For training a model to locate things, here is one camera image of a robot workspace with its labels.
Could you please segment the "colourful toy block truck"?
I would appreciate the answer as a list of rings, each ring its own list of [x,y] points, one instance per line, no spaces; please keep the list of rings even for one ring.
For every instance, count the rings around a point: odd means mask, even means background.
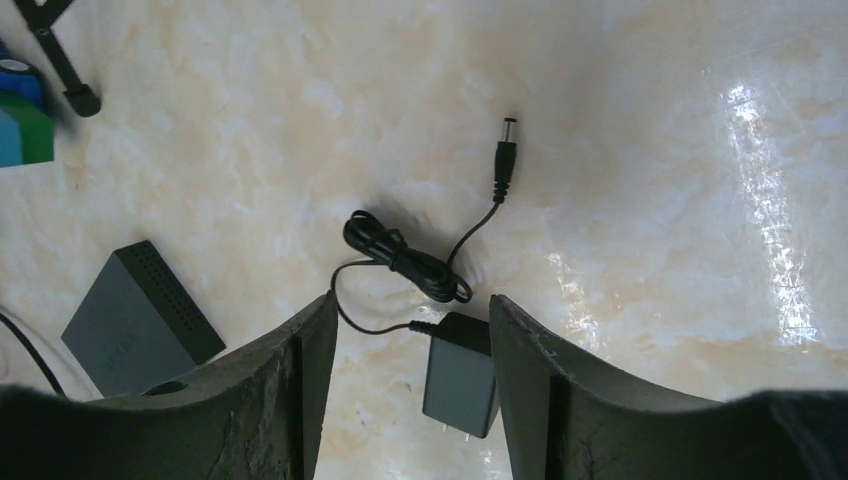
[[[1,42],[1,167],[53,162],[54,137],[40,71]]]

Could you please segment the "black tripod mic stand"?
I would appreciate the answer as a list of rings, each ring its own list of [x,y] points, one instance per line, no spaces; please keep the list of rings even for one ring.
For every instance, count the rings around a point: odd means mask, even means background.
[[[72,110],[84,118],[99,113],[100,98],[81,81],[52,29],[74,1],[47,0],[39,4],[36,0],[13,0],[13,3],[65,87],[63,94]]]

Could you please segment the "black switch power adapter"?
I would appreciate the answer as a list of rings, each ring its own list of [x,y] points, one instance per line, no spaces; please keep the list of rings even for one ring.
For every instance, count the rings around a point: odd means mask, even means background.
[[[438,303],[469,303],[473,298],[472,288],[455,271],[453,263],[464,244],[494,217],[507,198],[517,159],[517,124],[514,117],[503,121],[494,156],[491,209],[458,240],[446,259],[410,247],[398,229],[386,227],[365,210],[356,210],[342,230],[345,243],[362,256],[353,261],[353,266],[385,267]],[[337,312],[349,327],[363,335],[381,336],[408,330],[428,336],[423,414],[469,436],[485,438],[489,434],[499,410],[499,400],[487,322],[451,311],[437,323],[411,320],[382,329],[368,329],[357,324],[344,309],[339,308]]]

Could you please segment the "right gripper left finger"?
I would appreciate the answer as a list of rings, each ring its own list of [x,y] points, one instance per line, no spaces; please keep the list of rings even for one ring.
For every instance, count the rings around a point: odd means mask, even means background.
[[[338,332],[325,294],[276,329],[140,395],[1,391],[5,479],[310,479]]]

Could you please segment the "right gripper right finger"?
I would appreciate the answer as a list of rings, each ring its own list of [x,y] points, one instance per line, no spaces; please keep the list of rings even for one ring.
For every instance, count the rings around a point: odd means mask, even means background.
[[[726,402],[630,374],[503,295],[489,303],[517,479],[843,479],[847,395],[765,390]]]

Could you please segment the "black network switch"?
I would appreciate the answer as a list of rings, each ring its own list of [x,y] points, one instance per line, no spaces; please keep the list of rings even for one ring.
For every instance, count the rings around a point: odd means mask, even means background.
[[[143,394],[226,348],[148,240],[111,253],[62,340],[104,397]]]

